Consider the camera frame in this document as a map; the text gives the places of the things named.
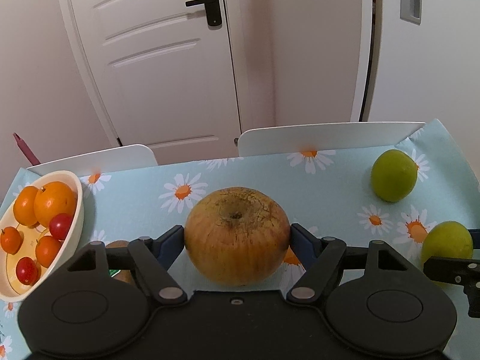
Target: tablecloth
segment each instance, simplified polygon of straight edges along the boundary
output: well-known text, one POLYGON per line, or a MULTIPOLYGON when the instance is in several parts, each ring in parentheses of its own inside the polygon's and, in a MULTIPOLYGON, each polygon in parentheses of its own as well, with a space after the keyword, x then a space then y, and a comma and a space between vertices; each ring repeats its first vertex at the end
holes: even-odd
MULTIPOLYGON (((455 220, 467 228, 480 228, 479 183, 459 147, 435 120, 395 145, 417 163, 418 181, 404 200, 383 202, 370 188, 370 170, 376 158, 392 148, 216 159, 85 176, 81 178, 85 222, 79 246, 91 240, 108 244, 142 235, 157 238, 185 223, 193 205, 208 193, 244 186, 276 200, 291 223, 300 223, 316 237, 335 236, 354 246, 382 239, 419 266, 421 234, 435 224, 455 220)), ((36 178, 21 169, 0 214, 36 178)), ((194 290, 239 290, 209 282, 194 268, 185 250, 169 273, 189 295, 194 290)), ((270 278, 248 290, 281 289, 285 294, 302 274, 298 261, 288 259, 270 278)), ((361 274, 346 271, 343 281, 361 274)), ((445 353, 454 360, 477 360, 480 320, 467 316, 462 287, 445 286, 445 291, 458 311, 457 328, 445 353)), ((0 360, 20 360, 29 353, 16 323, 18 307, 16 303, 3 305, 0 360)))

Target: screw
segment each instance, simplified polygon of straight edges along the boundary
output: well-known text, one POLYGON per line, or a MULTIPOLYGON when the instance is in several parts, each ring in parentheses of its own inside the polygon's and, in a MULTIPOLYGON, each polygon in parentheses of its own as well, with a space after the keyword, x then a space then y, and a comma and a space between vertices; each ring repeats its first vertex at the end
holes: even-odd
POLYGON ((163 299, 178 299, 183 295, 183 291, 178 287, 165 287, 158 294, 163 299))
POLYGON ((315 296, 315 291, 308 287, 297 287, 291 292, 292 297, 297 299, 310 299, 315 296))

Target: onion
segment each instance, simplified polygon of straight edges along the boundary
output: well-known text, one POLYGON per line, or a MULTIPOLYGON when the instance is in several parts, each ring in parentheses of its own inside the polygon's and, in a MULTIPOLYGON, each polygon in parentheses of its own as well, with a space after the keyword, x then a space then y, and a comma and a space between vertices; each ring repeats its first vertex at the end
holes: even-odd
POLYGON ((244 187, 217 190, 191 210, 185 247, 195 267, 223 285, 258 283, 282 264, 290 224, 267 195, 244 187))

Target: door handle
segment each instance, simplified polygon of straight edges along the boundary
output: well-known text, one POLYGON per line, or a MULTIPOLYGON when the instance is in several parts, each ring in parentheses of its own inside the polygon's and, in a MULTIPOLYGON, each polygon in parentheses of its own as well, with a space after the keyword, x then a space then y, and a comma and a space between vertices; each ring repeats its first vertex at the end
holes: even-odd
POLYGON ((222 24, 222 12, 220 10, 220 0, 190 0, 185 2, 186 7, 194 5, 205 5, 207 23, 210 27, 218 27, 222 24))

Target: white chair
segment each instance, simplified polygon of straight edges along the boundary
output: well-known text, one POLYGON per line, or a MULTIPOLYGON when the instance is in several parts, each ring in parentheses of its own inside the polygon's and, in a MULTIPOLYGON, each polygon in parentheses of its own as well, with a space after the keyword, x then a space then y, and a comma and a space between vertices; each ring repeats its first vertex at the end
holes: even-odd
POLYGON ((96 173, 156 167, 157 165, 157 160, 148 147, 144 145, 130 145, 41 163, 40 165, 31 166, 28 170, 40 176, 56 170, 69 170, 78 177, 82 177, 96 173))
POLYGON ((238 138, 241 157, 396 145, 423 122, 352 122, 257 128, 238 138))

